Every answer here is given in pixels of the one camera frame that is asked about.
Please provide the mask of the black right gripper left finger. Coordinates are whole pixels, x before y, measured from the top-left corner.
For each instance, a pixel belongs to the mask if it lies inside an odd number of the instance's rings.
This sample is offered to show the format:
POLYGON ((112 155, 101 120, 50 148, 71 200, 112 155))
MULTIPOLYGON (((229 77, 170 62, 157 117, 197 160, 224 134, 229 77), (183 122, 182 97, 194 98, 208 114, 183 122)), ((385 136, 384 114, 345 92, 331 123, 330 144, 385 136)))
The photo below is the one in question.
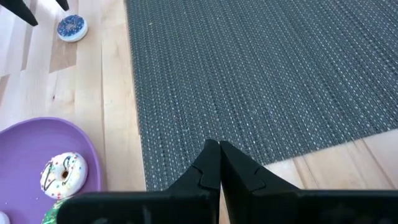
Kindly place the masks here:
POLYGON ((57 224, 218 224, 221 149, 208 139, 192 165, 166 190, 90 192, 68 199, 57 224))

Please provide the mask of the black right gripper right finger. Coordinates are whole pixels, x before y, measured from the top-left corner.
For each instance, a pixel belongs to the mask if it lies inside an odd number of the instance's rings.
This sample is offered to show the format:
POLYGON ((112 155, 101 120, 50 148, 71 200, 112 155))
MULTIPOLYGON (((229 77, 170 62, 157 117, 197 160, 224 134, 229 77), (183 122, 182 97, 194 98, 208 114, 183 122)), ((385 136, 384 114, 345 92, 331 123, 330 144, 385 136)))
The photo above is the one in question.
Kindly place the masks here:
POLYGON ((302 190, 231 143, 220 147, 231 224, 398 224, 398 190, 302 190))

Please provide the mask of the small dark blue donut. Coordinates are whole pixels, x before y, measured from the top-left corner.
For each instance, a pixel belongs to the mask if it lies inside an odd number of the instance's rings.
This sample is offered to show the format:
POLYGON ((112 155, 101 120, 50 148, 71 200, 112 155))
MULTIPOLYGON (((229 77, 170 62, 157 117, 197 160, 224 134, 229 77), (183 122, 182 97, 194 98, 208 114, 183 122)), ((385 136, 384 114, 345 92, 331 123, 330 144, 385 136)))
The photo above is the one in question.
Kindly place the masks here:
POLYGON ((58 37, 65 42, 77 42, 84 38, 87 32, 87 22, 77 14, 63 18, 57 26, 58 37))

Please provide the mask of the small white sprinkled donut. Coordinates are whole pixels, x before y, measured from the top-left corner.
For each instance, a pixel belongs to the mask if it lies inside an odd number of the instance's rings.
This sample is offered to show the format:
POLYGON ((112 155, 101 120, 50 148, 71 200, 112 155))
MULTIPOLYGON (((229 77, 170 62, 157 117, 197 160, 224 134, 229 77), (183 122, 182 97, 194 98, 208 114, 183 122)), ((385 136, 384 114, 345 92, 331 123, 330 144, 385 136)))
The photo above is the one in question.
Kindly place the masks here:
POLYGON ((84 186, 88 164, 79 153, 64 152, 51 158, 40 174, 40 188, 44 194, 61 200, 76 194, 84 186))

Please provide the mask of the small green donut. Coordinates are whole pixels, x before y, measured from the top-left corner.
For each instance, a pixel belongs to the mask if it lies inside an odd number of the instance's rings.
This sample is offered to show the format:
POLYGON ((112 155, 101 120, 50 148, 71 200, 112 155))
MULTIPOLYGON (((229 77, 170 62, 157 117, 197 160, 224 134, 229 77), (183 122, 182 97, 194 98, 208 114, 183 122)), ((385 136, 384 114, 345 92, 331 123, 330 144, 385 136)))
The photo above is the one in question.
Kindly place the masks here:
POLYGON ((57 200, 53 204, 52 208, 45 213, 41 224, 57 224, 58 211, 59 211, 60 207, 69 199, 70 199, 70 197, 63 198, 61 200, 57 200))

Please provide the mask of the purple round plate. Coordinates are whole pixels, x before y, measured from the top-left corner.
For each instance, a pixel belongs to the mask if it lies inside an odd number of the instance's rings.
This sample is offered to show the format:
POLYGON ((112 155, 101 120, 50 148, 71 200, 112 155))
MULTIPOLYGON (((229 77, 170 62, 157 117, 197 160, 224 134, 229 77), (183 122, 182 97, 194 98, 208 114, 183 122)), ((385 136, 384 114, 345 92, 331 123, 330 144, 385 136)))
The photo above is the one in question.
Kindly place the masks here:
POLYGON ((0 212, 11 224, 41 224, 55 200, 40 188, 46 163, 63 152, 77 152, 88 163, 88 177, 80 190, 104 190, 99 156, 89 137, 60 118, 34 118, 0 132, 0 212))

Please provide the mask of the dark grey woven placemat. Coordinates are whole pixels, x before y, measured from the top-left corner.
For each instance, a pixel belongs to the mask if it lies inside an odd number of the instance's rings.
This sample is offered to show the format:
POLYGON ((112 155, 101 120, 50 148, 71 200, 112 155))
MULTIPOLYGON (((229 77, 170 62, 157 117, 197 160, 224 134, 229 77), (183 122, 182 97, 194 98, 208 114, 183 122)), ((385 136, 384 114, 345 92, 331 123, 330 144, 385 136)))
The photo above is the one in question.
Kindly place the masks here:
POLYGON ((398 0, 126 0, 146 187, 398 128, 398 0))

